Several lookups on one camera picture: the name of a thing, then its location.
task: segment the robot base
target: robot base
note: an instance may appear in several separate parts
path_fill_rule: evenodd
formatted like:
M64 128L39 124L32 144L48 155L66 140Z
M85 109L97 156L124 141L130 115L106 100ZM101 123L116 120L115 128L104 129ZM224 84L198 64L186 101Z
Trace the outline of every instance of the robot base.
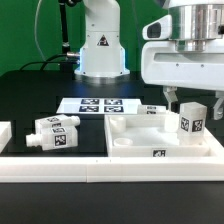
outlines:
M130 72L127 70L127 73L123 73L118 76L88 76L83 74L74 73L74 79L82 82L87 82L90 84L96 85L106 85L106 84L115 84L119 82L129 81Z

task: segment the metal bracket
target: metal bracket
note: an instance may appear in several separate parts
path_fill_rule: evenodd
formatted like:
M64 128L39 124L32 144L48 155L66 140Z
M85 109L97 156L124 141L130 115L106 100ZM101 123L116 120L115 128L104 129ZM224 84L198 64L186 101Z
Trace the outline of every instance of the metal bracket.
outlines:
M218 100L213 107L213 119L220 120L223 117L224 92L216 91L215 97L218 98Z
M171 111L171 104L178 101L176 92L177 87L175 86L163 86L163 93L168 101L168 109Z

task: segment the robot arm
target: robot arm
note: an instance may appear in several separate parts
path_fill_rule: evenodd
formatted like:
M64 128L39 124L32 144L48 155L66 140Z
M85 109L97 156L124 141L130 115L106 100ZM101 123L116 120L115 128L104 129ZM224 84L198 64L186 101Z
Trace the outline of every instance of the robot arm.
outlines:
M142 51L142 78L163 85L168 102L176 100L173 87L213 90L218 101L214 119L224 105L224 0L155 0L168 15L143 29L153 40Z
M116 0L83 0L86 41L80 50L76 78L93 83L126 78L125 51L120 45L120 7Z

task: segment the label sticker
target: label sticker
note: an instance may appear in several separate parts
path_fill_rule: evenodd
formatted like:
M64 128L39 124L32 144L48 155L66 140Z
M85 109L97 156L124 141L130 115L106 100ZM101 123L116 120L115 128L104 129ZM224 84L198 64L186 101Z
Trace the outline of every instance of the label sticker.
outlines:
M166 157L166 150L153 150L153 157Z
M61 123L52 124L52 128L61 127Z
M100 100L99 99L82 99L81 104L98 105L100 104Z
M147 114L156 114L155 111L147 111Z
M66 145L66 135L57 135L55 136L55 146L64 146Z
M124 112L124 108L123 107L104 107L104 112L106 113L123 113Z
M104 100L105 105L123 105L122 100L115 100L115 99L106 99Z
M106 37L103 35L100 39L100 41L98 42L97 46L109 46L108 41L106 39Z
M56 117L52 117L52 118L48 118L47 121L49 121L49 122L55 122L55 121L59 121L59 119L56 118Z
M187 120L184 117L182 117L182 119L181 119L181 129L183 129L184 131L189 130L189 120Z
M65 129L64 128L52 128L52 131L54 133L62 133L62 132L65 132Z
M81 106L79 108L79 112L84 112L84 113L93 112L93 113L97 113L97 112L99 112L99 107L97 107L97 106Z
M146 109L147 109L147 110L156 110L156 107L155 107L155 106L147 106Z
M202 131L203 120L193 121L192 132Z

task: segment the white bottle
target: white bottle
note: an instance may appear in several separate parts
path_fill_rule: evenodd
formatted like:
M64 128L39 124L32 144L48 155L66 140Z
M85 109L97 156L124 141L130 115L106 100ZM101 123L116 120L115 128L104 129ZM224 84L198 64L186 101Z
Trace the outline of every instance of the white bottle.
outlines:
M68 117L64 114L35 120L36 134L40 134L42 132L42 129L45 128L78 126L78 125L80 125L79 117L77 116Z
M75 147L78 145L78 133L74 126L46 128L41 130L41 134L27 135L26 144L27 147L40 145L43 151Z
M165 106L156 105L138 105L137 114L165 114Z

